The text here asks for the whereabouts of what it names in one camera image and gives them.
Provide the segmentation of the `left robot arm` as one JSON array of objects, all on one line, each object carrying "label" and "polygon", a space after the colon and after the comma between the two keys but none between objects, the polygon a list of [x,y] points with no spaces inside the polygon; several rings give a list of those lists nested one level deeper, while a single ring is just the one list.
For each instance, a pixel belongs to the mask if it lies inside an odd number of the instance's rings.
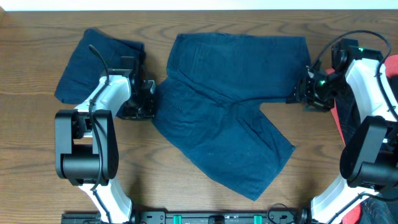
[{"label": "left robot arm", "polygon": [[115,117],[147,120],[155,115],[155,81],[142,79],[138,58],[122,56],[106,67],[98,86],[72,110],[55,115],[55,170],[84,191],[98,213],[64,213],[62,223],[138,223],[132,200],[116,176],[119,151]]}]

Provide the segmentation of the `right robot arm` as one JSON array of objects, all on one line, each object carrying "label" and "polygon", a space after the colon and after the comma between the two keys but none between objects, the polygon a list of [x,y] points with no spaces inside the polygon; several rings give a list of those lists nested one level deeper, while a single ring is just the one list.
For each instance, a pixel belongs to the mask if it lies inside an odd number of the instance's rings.
[{"label": "right robot arm", "polygon": [[333,73],[325,73],[316,58],[286,102],[330,111],[338,95],[351,91],[360,125],[341,153],[339,176],[297,214],[296,223],[340,223],[362,201],[388,202],[379,194],[397,188],[397,100],[386,76],[387,57],[346,34],[325,48],[331,50]]}]

